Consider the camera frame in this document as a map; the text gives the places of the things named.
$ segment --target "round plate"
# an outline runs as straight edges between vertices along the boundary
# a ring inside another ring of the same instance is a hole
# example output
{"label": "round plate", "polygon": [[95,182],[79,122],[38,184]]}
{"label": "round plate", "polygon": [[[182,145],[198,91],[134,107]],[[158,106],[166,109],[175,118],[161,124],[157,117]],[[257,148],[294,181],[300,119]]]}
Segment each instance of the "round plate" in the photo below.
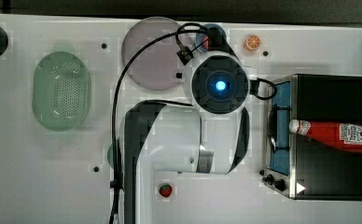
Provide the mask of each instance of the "round plate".
{"label": "round plate", "polygon": [[[123,65],[126,66],[131,57],[144,45],[175,32],[178,27],[177,22],[163,17],[151,17],[135,24],[123,40]],[[188,34],[180,35],[180,40],[184,45],[192,45]],[[176,55],[178,51],[174,36],[166,38],[141,53],[132,63],[128,74],[133,81],[149,90],[168,90],[180,83],[175,74],[182,72],[184,68]]]}

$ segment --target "red ketchup bottle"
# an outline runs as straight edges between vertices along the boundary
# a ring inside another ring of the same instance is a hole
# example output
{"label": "red ketchup bottle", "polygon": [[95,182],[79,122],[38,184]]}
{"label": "red ketchup bottle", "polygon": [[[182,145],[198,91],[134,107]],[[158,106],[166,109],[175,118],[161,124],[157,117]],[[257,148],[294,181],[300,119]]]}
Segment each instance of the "red ketchup bottle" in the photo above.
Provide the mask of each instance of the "red ketchup bottle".
{"label": "red ketchup bottle", "polygon": [[330,147],[362,152],[362,126],[359,125],[292,119],[289,131],[306,135]]}

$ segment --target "black cable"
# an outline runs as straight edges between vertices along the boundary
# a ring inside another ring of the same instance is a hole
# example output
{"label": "black cable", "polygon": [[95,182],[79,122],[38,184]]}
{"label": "black cable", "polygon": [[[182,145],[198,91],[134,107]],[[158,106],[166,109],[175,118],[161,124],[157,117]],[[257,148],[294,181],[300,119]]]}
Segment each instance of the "black cable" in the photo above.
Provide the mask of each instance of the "black cable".
{"label": "black cable", "polygon": [[170,105],[192,106],[192,104],[181,103],[181,102],[177,102],[177,101],[168,101],[168,100],[148,100],[148,101],[149,101],[149,102],[155,102],[155,103],[170,104]]}
{"label": "black cable", "polygon": [[204,40],[203,42],[201,42],[200,45],[196,46],[196,48],[194,48],[193,50],[191,50],[191,52],[195,51],[198,47],[200,47],[201,45],[203,45],[205,42],[208,41],[208,38],[206,40]]}
{"label": "black cable", "polygon": [[[114,94],[114,100],[113,100],[113,104],[112,104],[112,117],[111,117],[111,132],[112,132],[112,146],[113,146],[113,163],[114,163],[114,180],[121,180],[122,179],[122,173],[121,173],[121,162],[120,161],[120,148],[118,148],[118,144],[117,144],[117,132],[116,132],[116,121],[117,121],[117,103],[118,103],[118,95],[119,95],[119,90],[120,90],[120,85],[122,83],[123,78],[126,75],[126,72],[128,71],[129,67],[132,65],[132,63],[134,62],[134,60],[147,48],[151,47],[152,45],[160,42],[161,40],[171,37],[173,35],[175,35],[175,38],[178,38],[179,34],[205,34],[204,31],[201,30],[187,30],[187,31],[176,31],[173,33],[169,33],[168,35],[163,35],[151,42],[149,42],[148,44],[146,44],[145,46],[143,46],[141,49],[139,49],[133,56],[132,58],[129,60],[129,62],[126,64],[125,68],[123,69],[122,73],[120,74],[119,80],[118,80],[118,84],[117,87],[115,89],[115,94]],[[112,209],[111,209],[111,216],[109,219],[109,223],[112,224],[114,222],[114,215],[118,213],[118,203],[119,203],[119,190],[121,187],[116,187],[114,188],[114,201],[112,204]]]}
{"label": "black cable", "polygon": [[270,96],[259,96],[258,92],[256,94],[254,94],[255,97],[257,97],[259,100],[270,100],[271,98],[273,98],[276,93],[277,93],[277,87],[276,85],[274,85],[272,82],[270,82],[269,80],[263,79],[258,77],[257,81],[259,82],[265,82],[266,84],[270,85],[273,87],[273,93]]}
{"label": "black cable", "polygon": [[179,39],[179,37],[178,37],[178,34],[182,34],[182,33],[180,33],[180,32],[181,32],[185,27],[187,27],[187,26],[196,26],[196,27],[201,28],[201,29],[203,30],[203,32],[199,32],[200,34],[207,34],[207,31],[208,31],[207,27],[202,26],[202,25],[200,25],[200,24],[198,24],[198,23],[196,23],[196,22],[187,22],[187,23],[181,25],[180,27],[178,27],[178,29],[177,29],[177,31],[176,31],[175,41],[177,42],[177,44],[180,44],[180,43],[181,43],[181,41],[180,41],[180,39]]}

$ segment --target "green plastic basket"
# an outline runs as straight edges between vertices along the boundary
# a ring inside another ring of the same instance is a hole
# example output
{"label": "green plastic basket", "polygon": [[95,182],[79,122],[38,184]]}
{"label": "green plastic basket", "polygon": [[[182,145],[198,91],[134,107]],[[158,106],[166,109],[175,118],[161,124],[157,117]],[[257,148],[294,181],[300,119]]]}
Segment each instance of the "green plastic basket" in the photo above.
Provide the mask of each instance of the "green plastic basket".
{"label": "green plastic basket", "polygon": [[45,128],[61,132],[82,122],[88,113],[91,77],[72,53],[54,52],[35,69],[33,112]]}

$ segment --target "white label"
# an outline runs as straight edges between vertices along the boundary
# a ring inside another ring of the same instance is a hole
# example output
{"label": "white label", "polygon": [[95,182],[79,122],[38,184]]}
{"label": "white label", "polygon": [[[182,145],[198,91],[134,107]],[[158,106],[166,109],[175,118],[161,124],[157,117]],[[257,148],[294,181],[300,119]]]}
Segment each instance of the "white label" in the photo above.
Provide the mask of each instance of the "white label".
{"label": "white label", "polygon": [[298,133],[302,134],[302,135],[306,135],[306,133],[309,131],[310,127],[311,127],[311,124],[310,124],[309,121],[300,120],[299,121]]}
{"label": "white label", "polygon": [[354,124],[341,124],[340,138],[344,144],[362,145],[362,127]]}

